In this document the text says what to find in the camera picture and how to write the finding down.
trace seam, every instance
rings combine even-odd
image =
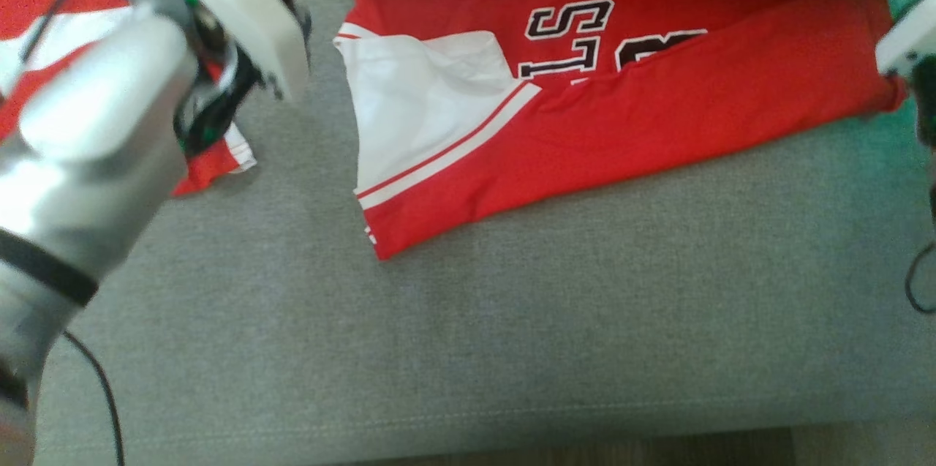
[[[907,390],[919,387],[907,387]],[[522,416],[560,415],[560,416],[587,416],[589,412],[611,412],[612,410],[646,410],[664,406],[678,405],[704,405],[721,404],[736,405],[761,402],[765,399],[809,399],[809,397],[827,397],[836,395],[856,395],[863,393],[893,392],[893,387],[878,387],[857,389],[851,391],[813,391],[805,394],[778,394],[755,397],[704,397],[704,399],[655,400],[654,402],[606,402],[598,404],[584,404],[581,406],[545,406],[538,408],[521,408],[510,410],[478,410],[477,412],[441,413],[441,415],[410,416],[384,420],[371,420],[352,423],[322,424],[316,426],[290,427],[290,429],[250,429],[238,432],[201,433],[180,437],[151,437],[145,439],[127,439],[128,445],[134,448],[161,449],[176,446],[181,443],[200,443],[202,446],[220,446],[222,443],[235,442],[235,440],[287,440],[296,439],[304,435],[340,435],[351,433],[390,432],[395,429],[419,429],[428,426],[457,426],[465,425],[475,420],[509,419]],[[69,445],[39,447],[40,453],[54,455],[66,452],[107,449],[107,445]]]
[[[436,153],[434,156],[431,156],[428,159],[425,159],[423,162],[419,162],[418,164],[415,164],[414,166],[411,166],[410,168],[407,168],[406,170],[403,170],[402,172],[397,173],[397,175],[392,176],[391,178],[385,181],[375,184],[371,188],[362,189],[357,194],[358,199],[364,199],[368,195],[378,192],[378,190],[388,188],[394,183],[404,179],[404,177],[411,175],[411,173],[414,173],[416,170],[424,168],[425,166],[429,166],[431,163],[436,162],[436,160],[442,159],[442,157],[444,157],[445,155],[448,155],[448,153],[452,152],[454,149],[457,149],[457,147],[464,145],[464,143],[468,142],[468,140],[471,140],[472,137],[474,137],[478,133],[481,133],[483,129],[487,128],[488,124],[494,121],[494,119],[497,119],[497,116],[501,115],[501,112],[504,110],[506,105],[509,104],[510,101],[514,99],[515,96],[517,96],[517,93],[521,92],[521,89],[523,89],[525,85],[527,85],[526,82],[518,83],[518,85],[514,87],[514,90],[510,94],[508,94],[504,98],[504,100],[501,101],[501,104],[497,106],[494,112],[491,112],[491,115],[489,115],[487,119],[482,120],[481,123],[478,124],[477,127],[472,129],[471,132],[468,132],[464,137],[461,137],[458,140],[455,140],[454,143],[451,143],[451,145],[449,145],[448,147],[445,147],[445,149],[443,149],[441,152]]]

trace white stripe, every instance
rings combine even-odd
[[[355,25],[354,23],[345,23],[342,25],[338,34],[347,34],[358,38],[377,38],[377,33],[369,31],[362,26]]]
[[[360,199],[361,207],[366,210],[380,205],[381,203],[385,203],[387,200],[396,197],[405,192],[405,190],[411,189],[413,186],[418,185],[422,181],[436,175],[436,173],[442,172],[445,168],[455,164],[460,159],[463,159],[468,153],[475,151],[475,149],[478,149],[479,146],[488,142],[491,137],[494,137],[500,132],[501,129],[504,129],[504,126],[506,126],[517,113],[521,112],[521,109],[524,109],[524,106],[539,92],[541,92],[540,87],[534,86],[532,83],[525,83],[514,98],[501,109],[501,112],[495,115],[494,120],[491,120],[487,126],[484,126],[484,129],[475,133],[470,139],[465,140],[465,142],[461,143],[461,145],[449,151],[444,156],[415,170],[415,172],[409,173],[407,176],[397,179],[395,182],[384,186],[384,188],[362,197]]]
[[[240,164],[240,168],[232,170],[231,173],[243,173],[257,166],[257,159],[254,158],[254,150],[250,149],[247,139],[245,139],[244,134],[237,129],[237,126],[231,124],[227,133],[224,134],[224,142],[227,143],[227,150],[231,153],[231,157]]]
[[[46,27],[41,43],[33,52],[27,70],[46,69],[79,47],[97,42],[117,29],[131,16],[132,12],[131,7],[121,7],[94,10],[94,12],[56,14]],[[3,47],[0,55],[4,55],[3,60],[0,60],[0,68],[7,68],[11,65],[7,61],[7,55],[17,55],[15,63],[19,64],[19,53],[26,49],[26,43],[32,39],[34,30],[38,29],[41,20],[42,18],[34,20],[33,25],[19,38],[0,40],[0,47]]]

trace jersey sleeve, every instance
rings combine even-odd
[[[355,193],[377,255],[536,200],[895,109],[902,84],[875,65],[890,22],[886,0],[790,0],[617,75],[547,89],[499,74],[482,38],[354,38],[366,32],[349,26],[357,34],[338,44],[361,132]],[[402,40],[405,55],[389,49]],[[397,122],[405,129],[385,133]]]

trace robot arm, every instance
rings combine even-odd
[[[227,129],[258,80],[284,99],[308,82],[291,0],[130,1],[133,20],[34,96],[0,146],[0,193],[16,194],[0,198],[0,466],[32,462],[51,345],[170,197],[186,153]],[[206,80],[206,55],[233,78]],[[201,111],[181,120],[192,102]]]
[[[899,74],[913,87],[917,106],[916,135],[936,158],[936,0],[920,0],[907,10],[880,40],[876,56],[880,74]],[[929,189],[929,208],[936,224],[936,176]],[[933,245],[930,245],[916,256],[904,283],[910,305],[926,314],[934,314],[936,309],[924,307],[916,300],[912,281],[917,263],[932,250]]]

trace gray couch cushion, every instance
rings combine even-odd
[[[622,434],[936,413],[913,117],[850,120],[549,200],[378,263],[314,10],[304,109],[256,96],[260,166],[168,203],[75,325],[134,466],[300,466]],[[79,356],[50,357],[38,464],[113,457]]]

